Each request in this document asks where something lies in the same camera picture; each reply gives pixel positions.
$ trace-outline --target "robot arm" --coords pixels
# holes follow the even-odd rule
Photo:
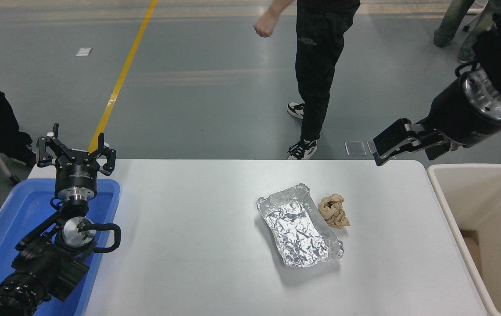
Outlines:
[[[93,224],[86,214],[88,201],[97,195],[97,173],[107,176],[114,170],[116,150],[98,138],[93,153],[67,148],[53,131],[38,139],[38,166],[56,166],[56,188],[50,203],[56,212],[44,220],[16,245],[19,254],[11,264],[14,273],[0,284],[0,316],[30,316],[52,296],[64,301],[89,270],[84,260],[92,253],[111,252],[120,245],[120,227],[116,224]],[[55,154],[55,162],[46,147]],[[96,159],[106,157],[106,164]],[[114,244],[98,248],[97,231],[112,230]]]
[[[378,166],[403,152],[425,150],[429,160],[469,148],[501,131],[501,18],[473,45],[477,60],[455,70],[453,81],[413,124],[401,118],[373,139]],[[461,70],[471,70],[461,74]]]

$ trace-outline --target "jeans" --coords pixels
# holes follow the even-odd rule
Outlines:
[[[433,43],[436,46],[443,47],[453,40],[461,21],[473,5],[473,2],[475,0],[453,0],[449,4],[439,28],[433,34]],[[461,45],[458,55],[459,60],[471,61],[475,59],[473,44],[477,42],[479,34],[487,31],[493,25],[493,14],[501,15],[501,0],[489,0],[473,30]]]
[[[305,103],[302,140],[318,140],[329,106],[334,68],[359,6],[345,12],[312,10],[297,2],[295,76]]]

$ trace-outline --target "crumpled aluminum foil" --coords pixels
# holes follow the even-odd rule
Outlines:
[[[276,246],[290,268],[307,268],[342,258],[343,244],[317,210],[309,188],[292,188],[259,198],[257,208],[272,230]]]

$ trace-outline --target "crumpled paper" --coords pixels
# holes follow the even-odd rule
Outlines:
[[[332,194],[323,198],[318,205],[319,212],[327,224],[335,228],[350,226],[350,221],[346,217],[346,212],[342,207],[344,198],[340,194]]]

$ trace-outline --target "gray concrete floor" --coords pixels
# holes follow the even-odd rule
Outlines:
[[[300,122],[294,74],[295,6],[271,38],[252,25],[268,0],[160,0],[105,130],[118,158],[283,159]],[[433,31],[449,0],[365,0],[345,34],[315,159],[348,156],[398,118],[425,117],[455,79],[459,31],[445,48]],[[60,124],[60,140],[86,149],[150,0],[0,0],[0,89],[34,138]],[[76,57],[92,47],[88,57]],[[501,132],[431,164],[501,163]],[[8,162],[22,179],[23,166]],[[11,185],[0,172],[0,206]]]

